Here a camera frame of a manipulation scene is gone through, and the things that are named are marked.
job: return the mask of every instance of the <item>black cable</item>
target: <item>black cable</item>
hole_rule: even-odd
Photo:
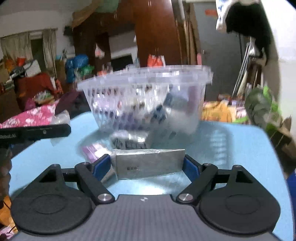
[[[239,34],[239,49],[241,52],[241,61],[243,63],[243,58],[242,58],[242,40],[241,40],[241,35]]]
[[[15,226],[8,232],[10,234],[10,232],[15,228]]]
[[[10,210],[10,207],[3,201],[3,203],[5,204],[6,207],[8,207],[8,209]]]

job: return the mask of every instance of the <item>metal screw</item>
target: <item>metal screw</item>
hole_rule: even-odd
[[[185,202],[193,200],[193,196],[189,193],[183,193],[179,195],[179,199]]]
[[[112,199],[112,196],[108,193],[103,193],[98,196],[98,199],[100,201],[106,202],[106,201],[110,201]]]

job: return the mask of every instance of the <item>white wall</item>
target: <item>white wall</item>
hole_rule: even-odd
[[[283,117],[292,116],[291,133],[296,139],[296,9],[286,0],[261,2],[274,38],[264,82],[275,93]]]
[[[0,16],[0,37],[16,34],[23,31],[32,31],[44,28],[58,28],[57,54],[70,46],[69,38],[63,36],[65,25],[71,24],[72,12],[57,11],[25,11]]]
[[[131,54],[133,62],[137,58],[138,47],[135,43],[135,31],[130,31],[124,34],[119,34],[109,38],[111,58],[118,58],[127,54]]]

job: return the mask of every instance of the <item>round black cover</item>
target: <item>round black cover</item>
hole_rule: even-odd
[[[15,198],[11,207],[12,218],[22,231],[33,234],[58,234],[82,224],[92,212],[90,199],[81,191],[56,186],[31,190]]]
[[[199,212],[220,230],[254,235],[274,229],[280,207],[269,192],[259,193],[248,188],[248,184],[240,183],[238,187],[219,188],[203,196]]]

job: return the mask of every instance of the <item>gray door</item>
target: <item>gray door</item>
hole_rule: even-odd
[[[217,19],[207,16],[207,9],[216,9],[214,2],[194,3],[194,10],[202,49],[202,64],[212,68],[213,84],[206,87],[205,100],[216,100],[219,94],[232,94],[241,62],[238,34],[220,33]]]

